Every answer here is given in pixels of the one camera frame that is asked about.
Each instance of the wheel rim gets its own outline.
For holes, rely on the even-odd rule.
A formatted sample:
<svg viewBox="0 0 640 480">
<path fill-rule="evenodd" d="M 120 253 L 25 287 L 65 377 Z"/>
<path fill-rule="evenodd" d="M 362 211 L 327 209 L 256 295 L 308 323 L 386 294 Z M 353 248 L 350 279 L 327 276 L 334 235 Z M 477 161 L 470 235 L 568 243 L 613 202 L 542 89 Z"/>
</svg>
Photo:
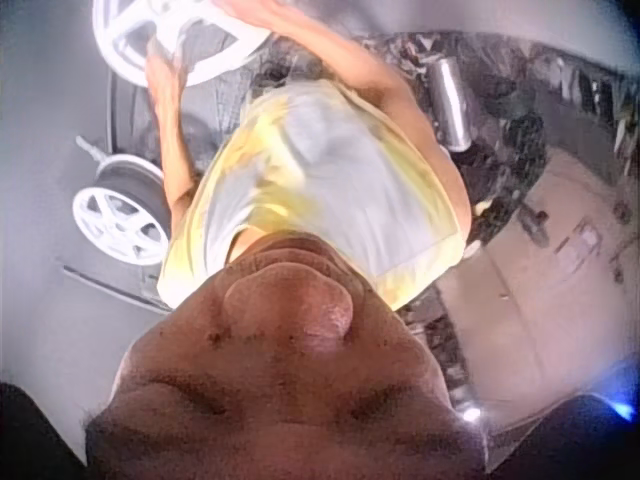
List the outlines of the wheel rim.
<svg viewBox="0 0 640 480">
<path fill-rule="evenodd" d="M 89 187 L 73 200 L 82 233 L 107 255 L 133 265 L 164 260 L 169 239 L 160 223 L 139 203 L 111 189 Z"/>
<path fill-rule="evenodd" d="M 118 75 L 144 87 L 145 57 L 128 41 L 131 33 L 155 24 L 158 40 L 173 55 L 189 27 L 199 21 L 217 25 L 237 41 L 198 62 L 189 74 L 188 86 L 244 65 L 270 35 L 268 30 L 228 16 L 210 0 L 94 0 L 93 4 L 93 30 L 102 56 Z"/>
</svg>

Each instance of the gray floor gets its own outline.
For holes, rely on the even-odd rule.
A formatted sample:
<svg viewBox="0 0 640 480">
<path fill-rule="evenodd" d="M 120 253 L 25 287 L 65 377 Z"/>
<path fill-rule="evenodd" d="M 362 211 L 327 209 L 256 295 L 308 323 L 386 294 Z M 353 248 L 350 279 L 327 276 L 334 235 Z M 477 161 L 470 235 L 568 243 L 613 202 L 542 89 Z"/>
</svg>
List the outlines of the gray floor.
<svg viewBox="0 0 640 480">
<path fill-rule="evenodd" d="M 159 321 L 60 270 L 67 263 L 115 285 L 137 279 L 136 270 L 90 246 L 70 214 L 73 195 L 91 183 L 95 172 L 73 139 L 76 134 L 104 137 L 106 67 L 94 46 L 90 3 L 0 0 L 2 379 L 33 396 L 80 455 L 82 420 L 105 403 L 127 346 Z M 597 9 L 588 0 L 560 3 L 566 8 L 587 5 L 576 10 L 579 16 L 586 23 L 596 19 Z M 325 0 L 313 2 L 313 9 L 352 33 L 518 30 L 532 12 L 546 21 L 545 12 L 532 7 L 535 1 L 511 2 L 517 8 L 501 15 L 495 14 L 495 0 L 469 4 Z M 638 50 L 628 41 L 628 30 L 609 28 L 615 15 L 602 17 L 606 44 L 582 43 L 588 29 L 577 38 L 564 31 L 575 22 L 563 26 L 558 17 L 549 18 L 540 35 L 551 43 L 578 52 L 591 45 L 594 58 L 621 68 L 637 66 Z M 520 30 L 537 35 L 530 26 Z"/>
</svg>

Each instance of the nose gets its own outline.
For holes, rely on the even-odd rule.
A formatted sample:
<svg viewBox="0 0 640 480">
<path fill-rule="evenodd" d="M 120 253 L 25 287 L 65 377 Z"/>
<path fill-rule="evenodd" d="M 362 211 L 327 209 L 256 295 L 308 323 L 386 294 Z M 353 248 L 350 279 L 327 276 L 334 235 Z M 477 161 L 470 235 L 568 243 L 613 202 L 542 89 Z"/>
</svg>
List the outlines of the nose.
<svg viewBox="0 0 640 480">
<path fill-rule="evenodd" d="M 276 263 L 236 282 L 224 298 L 223 316 L 235 337 L 326 349 L 343 341 L 353 301 L 342 285 L 313 268 Z"/>
</svg>

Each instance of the metal cylinder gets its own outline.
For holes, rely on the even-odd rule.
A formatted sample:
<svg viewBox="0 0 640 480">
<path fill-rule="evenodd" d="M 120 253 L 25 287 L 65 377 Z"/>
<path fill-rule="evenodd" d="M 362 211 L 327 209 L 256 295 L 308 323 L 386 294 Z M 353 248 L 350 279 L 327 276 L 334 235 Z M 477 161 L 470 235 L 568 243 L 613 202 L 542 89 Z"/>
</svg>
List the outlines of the metal cylinder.
<svg viewBox="0 0 640 480">
<path fill-rule="evenodd" d="M 431 101 L 443 145 L 452 152 L 471 147 L 471 129 L 460 69 L 455 58 L 443 58 L 429 66 Z"/>
</svg>

